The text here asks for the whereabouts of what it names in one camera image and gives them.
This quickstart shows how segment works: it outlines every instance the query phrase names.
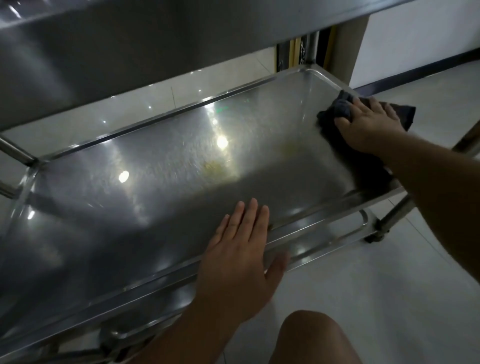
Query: hand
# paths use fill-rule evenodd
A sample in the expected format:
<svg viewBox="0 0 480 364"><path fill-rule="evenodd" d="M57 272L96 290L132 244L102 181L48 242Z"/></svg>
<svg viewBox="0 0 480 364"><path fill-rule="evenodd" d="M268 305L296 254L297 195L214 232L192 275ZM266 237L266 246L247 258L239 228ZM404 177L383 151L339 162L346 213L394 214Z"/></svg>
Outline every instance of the hand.
<svg viewBox="0 0 480 364"><path fill-rule="evenodd" d="M272 298L287 267L288 254L278 255L264 273L263 255L269 211L252 199L238 202L233 215L225 215L202 258L194 304L211 309L232 325L255 316Z"/></svg>
<svg viewBox="0 0 480 364"><path fill-rule="evenodd" d="M390 104L385 110L373 97L370 98L371 110L358 97L350 104L352 122L345 118L335 118L335 125L346 143L363 153L377 154L379 138L392 133L405 133L400 119Z"/></svg>

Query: dark cloth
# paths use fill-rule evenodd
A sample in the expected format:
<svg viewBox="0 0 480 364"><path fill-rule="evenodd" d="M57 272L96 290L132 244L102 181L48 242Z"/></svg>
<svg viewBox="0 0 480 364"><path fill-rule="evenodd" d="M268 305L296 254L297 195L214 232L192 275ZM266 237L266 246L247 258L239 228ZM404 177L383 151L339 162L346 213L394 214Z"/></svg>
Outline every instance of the dark cloth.
<svg viewBox="0 0 480 364"><path fill-rule="evenodd" d="M361 97L360 101L370 108L370 101L367 98ZM385 179L388 179L387 175L390 177L388 173L385 174L386 171L383 168L383 162L375 156L358 152L349 147L340 134L340 131L338 131L335 126L335 118L343 117L352 122L348 102L353 102L353 95L342 90L327 110L320 111L317 114L321 133L328 140L332 148L334 148L347 162L354 165L356 168L361 169L364 174L374 174L377 179L380 179L383 182ZM380 104L385 109L386 103L380 102ZM400 118L400 123L403 128L408 130L413 123L416 108L413 106L401 106L395 104L391 104L391 106Z"/></svg>

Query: wall baseboard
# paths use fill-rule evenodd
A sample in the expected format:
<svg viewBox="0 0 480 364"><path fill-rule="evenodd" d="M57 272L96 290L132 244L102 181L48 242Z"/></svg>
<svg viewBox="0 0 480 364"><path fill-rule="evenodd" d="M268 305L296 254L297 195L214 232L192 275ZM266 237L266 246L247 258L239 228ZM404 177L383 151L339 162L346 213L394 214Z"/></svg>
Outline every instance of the wall baseboard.
<svg viewBox="0 0 480 364"><path fill-rule="evenodd" d="M476 48L453 57L445 58L444 60L430 63L410 71L399 73L394 76L372 82L371 84L365 86L357 87L355 88L355 91L362 96L371 96L379 92L419 80L423 77L448 70L449 68L459 66L463 63L478 60L480 60L480 48Z"/></svg>

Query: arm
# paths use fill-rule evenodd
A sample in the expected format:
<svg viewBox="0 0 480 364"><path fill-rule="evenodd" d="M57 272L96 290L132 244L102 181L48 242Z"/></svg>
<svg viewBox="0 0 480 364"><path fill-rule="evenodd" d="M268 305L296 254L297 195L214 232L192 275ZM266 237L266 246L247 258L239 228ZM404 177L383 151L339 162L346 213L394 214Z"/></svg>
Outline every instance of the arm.
<svg viewBox="0 0 480 364"><path fill-rule="evenodd" d="M269 211L252 199L226 215L202 258L195 299L182 316L132 364L213 363L238 326L272 298L288 264L275 258L264 274Z"/></svg>
<svg viewBox="0 0 480 364"><path fill-rule="evenodd" d="M336 119L345 141L392 170L440 243L480 281L480 163L407 134L390 105L371 106L356 99L353 122Z"/></svg>

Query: knee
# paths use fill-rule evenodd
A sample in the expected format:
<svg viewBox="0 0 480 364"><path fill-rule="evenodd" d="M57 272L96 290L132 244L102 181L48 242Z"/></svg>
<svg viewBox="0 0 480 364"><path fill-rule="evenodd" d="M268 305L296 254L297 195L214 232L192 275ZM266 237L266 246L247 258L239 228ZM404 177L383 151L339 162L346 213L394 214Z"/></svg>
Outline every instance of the knee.
<svg viewBox="0 0 480 364"><path fill-rule="evenodd" d="M341 331L334 319L315 311L299 310L287 316L280 328L280 334L288 336L331 337Z"/></svg>

